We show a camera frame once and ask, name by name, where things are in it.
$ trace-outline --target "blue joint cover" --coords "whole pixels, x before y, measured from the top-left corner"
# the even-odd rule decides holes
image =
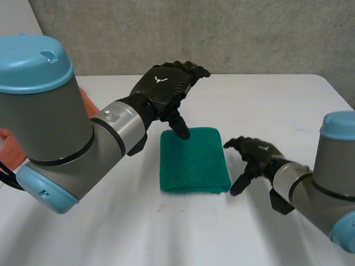
[[[24,190],[56,213],[66,213],[79,203],[68,191],[26,165],[17,172],[16,180]]]
[[[332,112],[323,119],[321,136],[340,141],[355,140],[355,111]]]
[[[55,89],[74,74],[62,44],[43,35],[0,36],[0,93]]]
[[[329,239],[345,251],[355,253],[355,211],[336,222],[329,233]]]

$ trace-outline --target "orange cloth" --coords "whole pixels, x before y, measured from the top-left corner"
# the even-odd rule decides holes
[[[82,89],[80,89],[80,92],[89,117],[97,114],[99,109],[93,104]],[[0,138],[4,140],[0,150],[0,161],[13,171],[26,159],[26,154],[24,154],[17,140],[15,140],[11,132],[7,129],[0,128]]]

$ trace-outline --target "concrete wall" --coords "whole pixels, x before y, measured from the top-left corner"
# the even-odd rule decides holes
[[[212,73],[312,73],[355,106],[354,0],[30,0],[78,75],[191,60]]]

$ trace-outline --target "table surface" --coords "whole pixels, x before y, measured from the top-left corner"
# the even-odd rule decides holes
[[[99,108],[127,96],[139,78],[77,77]],[[190,127],[215,127],[223,142],[259,137],[311,167],[322,119],[338,110],[351,108],[316,75],[213,75],[180,108]],[[154,122],[145,149],[123,158],[65,215],[4,185],[0,265],[355,265],[298,212],[273,211],[265,180],[238,197],[160,192],[159,140],[168,128]],[[225,157],[234,181],[245,164],[232,149]]]

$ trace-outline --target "robotic hand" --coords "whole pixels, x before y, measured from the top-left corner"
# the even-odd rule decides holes
[[[314,173],[287,160],[269,142],[231,139],[224,148],[235,148],[247,165],[230,193],[239,195],[253,178],[263,176],[272,185],[274,210],[282,214],[298,210],[331,241],[355,253],[354,121],[355,112],[334,112],[324,118]]]
[[[155,65],[138,81],[127,98],[119,101],[135,108],[144,120],[147,130],[153,120],[168,122],[169,126],[183,140],[190,137],[189,128],[180,116],[178,108],[186,98],[190,88],[200,78],[211,74],[192,62],[181,64],[179,61]],[[129,156],[141,151],[147,135],[130,151]]]
[[[237,196],[250,185],[251,180],[259,176],[267,178],[273,185],[275,173],[282,165],[289,163],[279,150],[271,143],[250,137],[239,137],[231,139],[224,144],[224,148],[235,148],[242,160],[247,162],[244,173],[236,180],[230,188],[230,193]],[[309,172],[308,167],[300,167],[300,171],[305,174]],[[288,214],[294,207],[283,199],[273,188],[270,191],[270,200],[272,208],[282,214]]]
[[[154,120],[169,122],[188,139],[178,108],[190,88],[210,76],[191,62],[156,65],[129,96],[89,119],[73,66],[57,40],[0,37],[0,59],[0,127],[12,132],[29,158],[16,180],[57,213],[79,203],[125,154],[141,151]]]

